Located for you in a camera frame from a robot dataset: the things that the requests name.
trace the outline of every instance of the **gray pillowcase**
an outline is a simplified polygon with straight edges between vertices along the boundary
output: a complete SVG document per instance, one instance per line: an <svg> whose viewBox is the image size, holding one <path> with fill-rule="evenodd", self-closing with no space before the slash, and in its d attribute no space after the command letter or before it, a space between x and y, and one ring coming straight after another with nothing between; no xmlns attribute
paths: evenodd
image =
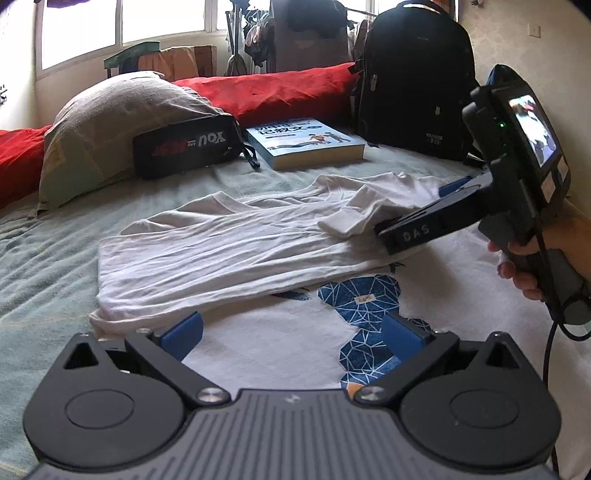
<svg viewBox="0 0 591 480"><path fill-rule="evenodd" d="M224 113L156 72L117 75L76 95L45 135L37 212L134 174L136 135Z"/></svg>

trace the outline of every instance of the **blue gripper pad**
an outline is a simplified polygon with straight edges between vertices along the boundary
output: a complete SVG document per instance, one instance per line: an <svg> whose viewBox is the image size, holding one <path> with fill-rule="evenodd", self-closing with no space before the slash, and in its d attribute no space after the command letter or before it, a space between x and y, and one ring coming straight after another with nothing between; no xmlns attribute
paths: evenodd
<svg viewBox="0 0 591 480"><path fill-rule="evenodd" d="M471 179L475 178L475 175L467 175L466 177L453 181L444 185L443 187L439 187L439 198L443 198L450 193L455 192L458 188L462 187L466 183L468 183Z"/></svg>
<svg viewBox="0 0 591 480"><path fill-rule="evenodd" d="M382 319L382 338L390 351L404 362L421 351L434 337L432 333L390 311Z"/></svg>
<svg viewBox="0 0 591 480"><path fill-rule="evenodd" d="M160 332L162 333L158 330L154 332L156 336L160 336L158 345L180 362L201 341L203 319L199 312L195 312L171 329L161 329Z"/></svg>

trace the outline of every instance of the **blue geometric print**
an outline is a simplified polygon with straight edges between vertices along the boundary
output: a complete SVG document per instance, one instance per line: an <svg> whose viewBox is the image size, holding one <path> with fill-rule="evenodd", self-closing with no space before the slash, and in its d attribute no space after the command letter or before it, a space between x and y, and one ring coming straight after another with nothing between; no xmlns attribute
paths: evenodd
<svg viewBox="0 0 591 480"><path fill-rule="evenodd" d="M358 331L345 344L340 350L339 361L346 371L340 381L342 388L346 388L349 382L367 385L400 363L382 340L381 333L366 330Z"/></svg>
<svg viewBox="0 0 591 480"><path fill-rule="evenodd" d="M390 266L392 273L397 266ZM346 389L349 382L367 385L400 364L382 339L382 319L386 312L398 313L399 295L400 286L389 275L330 282L319 288L320 299L360 329L340 350L339 361L346 372L340 380L341 388ZM423 320L409 321L431 330Z"/></svg>
<svg viewBox="0 0 591 480"><path fill-rule="evenodd" d="M271 295L281 299L304 301L311 299L311 297L307 293L308 291L309 290L307 288L299 288L298 290L288 290L283 291L281 293L272 293Z"/></svg>
<svg viewBox="0 0 591 480"><path fill-rule="evenodd" d="M382 331L382 318L398 308L399 295L398 282L389 275L330 282L318 289L320 299L346 322L370 332Z"/></svg>

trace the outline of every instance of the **light switch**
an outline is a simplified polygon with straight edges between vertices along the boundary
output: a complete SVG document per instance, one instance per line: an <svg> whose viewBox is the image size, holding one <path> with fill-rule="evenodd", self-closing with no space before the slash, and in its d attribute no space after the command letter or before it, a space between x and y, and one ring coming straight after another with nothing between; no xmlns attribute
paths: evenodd
<svg viewBox="0 0 591 480"><path fill-rule="evenodd" d="M530 37L537 37L541 38L541 28L539 25L534 25L532 23L527 24L527 33Z"/></svg>

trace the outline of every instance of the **metal screw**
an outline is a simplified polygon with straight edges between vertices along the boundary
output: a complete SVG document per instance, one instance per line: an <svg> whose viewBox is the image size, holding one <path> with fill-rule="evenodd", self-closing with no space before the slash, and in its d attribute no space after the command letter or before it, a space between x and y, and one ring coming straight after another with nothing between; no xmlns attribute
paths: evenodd
<svg viewBox="0 0 591 480"><path fill-rule="evenodd" d="M203 403L215 405L226 403L230 399L230 394L219 387L207 387L199 391L197 399Z"/></svg>
<svg viewBox="0 0 591 480"><path fill-rule="evenodd" d="M368 387L363 387L359 391L359 398L363 401L367 402L376 402L381 401L386 397L386 390L382 387L378 387L377 385L370 385Z"/></svg>

